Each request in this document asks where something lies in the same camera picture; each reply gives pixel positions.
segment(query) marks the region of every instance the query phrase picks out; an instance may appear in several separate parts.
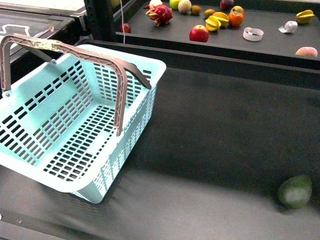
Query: light blue plastic basket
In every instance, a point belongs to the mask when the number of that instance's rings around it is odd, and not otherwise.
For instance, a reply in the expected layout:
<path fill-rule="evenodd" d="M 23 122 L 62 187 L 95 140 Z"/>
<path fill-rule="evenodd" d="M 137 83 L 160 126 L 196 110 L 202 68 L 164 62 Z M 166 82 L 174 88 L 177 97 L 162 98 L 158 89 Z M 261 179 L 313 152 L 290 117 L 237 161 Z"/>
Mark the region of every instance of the light blue plastic basket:
<path fill-rule="evenodd" d="M 135 64 L 152 89 L 126 72 L 123 129 L 117 136 L 115 73 L 69 54 L 56 64 L 44 63 L 0 99 L 0 164 L 57 191 L 99 203 L 151 117 L 166 65 L 93 45 L 79 48 Z"/>

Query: kiwi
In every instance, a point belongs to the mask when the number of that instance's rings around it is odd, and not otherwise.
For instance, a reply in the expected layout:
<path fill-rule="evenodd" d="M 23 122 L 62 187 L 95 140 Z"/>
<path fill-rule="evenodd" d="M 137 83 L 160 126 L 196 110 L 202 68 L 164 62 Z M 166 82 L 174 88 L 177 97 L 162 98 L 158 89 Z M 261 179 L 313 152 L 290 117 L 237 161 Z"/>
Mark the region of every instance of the kiwi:
<path fill-rule="evenodd" d="M 214 9 L 208 9 L 204 11 L 204 18 L 207 19 L 211 15 L 213 15 L 216 11 Z"/>
<path fill-rule="evenodd" d="M 198 5 L 193 5 L 191 7 L 191 14 L 192 15 L 199 15 L 201 13 L 201 7 Z"/>

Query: peach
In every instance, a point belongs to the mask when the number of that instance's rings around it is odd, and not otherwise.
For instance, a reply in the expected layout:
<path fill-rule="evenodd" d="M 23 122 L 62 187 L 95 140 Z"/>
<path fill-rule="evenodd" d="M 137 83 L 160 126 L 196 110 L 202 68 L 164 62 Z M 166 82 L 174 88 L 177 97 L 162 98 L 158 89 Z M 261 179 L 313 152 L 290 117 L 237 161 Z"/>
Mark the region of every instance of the peach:
<path fill-rule="evenodd" d="M 181 0 L 178 4 L 178 10 L 182 14 L 186 14 L 191 10 L 191 2 L 190 0 Z"/>
<path fill-rule="evenodd" d="M 301 48 L 299 48 L 298 51 L 296 51 L 295 54 L 301 55 L 301 56 L 311 56 L 311 57 L 315 57 L 315 58 L 318 56 L 317 49 L 315 49 L 314 47 L 311 47 L 311 46 L 301 47 Z"/>

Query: red apple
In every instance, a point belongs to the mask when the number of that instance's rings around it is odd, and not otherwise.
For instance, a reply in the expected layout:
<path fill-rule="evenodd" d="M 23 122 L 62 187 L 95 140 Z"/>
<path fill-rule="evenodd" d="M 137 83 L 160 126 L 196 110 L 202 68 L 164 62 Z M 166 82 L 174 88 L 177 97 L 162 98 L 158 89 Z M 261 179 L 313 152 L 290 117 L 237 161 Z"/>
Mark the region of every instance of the red apple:
<path fill-rule="evenodd" d="M 221 0 L 220 2 L 220 8 L 223 10 L 228 10 L 232 8 L 235 4 L 234 0 Z"/>
<path fill-rule="evenodd" d="M 189 33 L 190 41 L 206 43 L 209 39 L 209 31 L 203 25 L 194 26 Z"/>
<path fill-rule="evenodd" d="M 124 23 L 123 25 L 120 26 L 120 32 L 123 33 L 125 32 L 126 34 L 131 33 L 131 27 L 128 23 Z"/>

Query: brown basket handle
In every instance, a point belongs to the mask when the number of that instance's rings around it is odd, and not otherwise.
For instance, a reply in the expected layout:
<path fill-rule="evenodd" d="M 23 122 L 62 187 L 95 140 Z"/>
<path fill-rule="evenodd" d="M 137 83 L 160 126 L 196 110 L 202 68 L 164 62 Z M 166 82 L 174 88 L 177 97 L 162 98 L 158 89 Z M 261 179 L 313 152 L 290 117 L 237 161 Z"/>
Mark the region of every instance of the brown basket handle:
<path fill-rule="evenodd" d="M 50 62 L 52 60 L 51 57 L 40 51 L 40 49 L 50 50 L 63 54 L 70 54 L 79 60 L 84 60 L 111 68 L 118 79 L 113 122 L 113 125 L 117 128 L 117 136 L 119 136 L 122 131 L 127 96 L 128 79 L 125 70 L 134 75 L 144 87 L 148 89 L 152 88 L 146 77 L 132 63 L 116 57 L 68 45 L 61 41 L 41 39 L 15 33 L 14 35 L 5 36 L 0 43 L 0 71 L 2 92 L 6 92 L 11 89 L 10 48 L 12 44 L 21 45 L 22 47 L 26 48 L 27 50 L 47 62 Z"/>

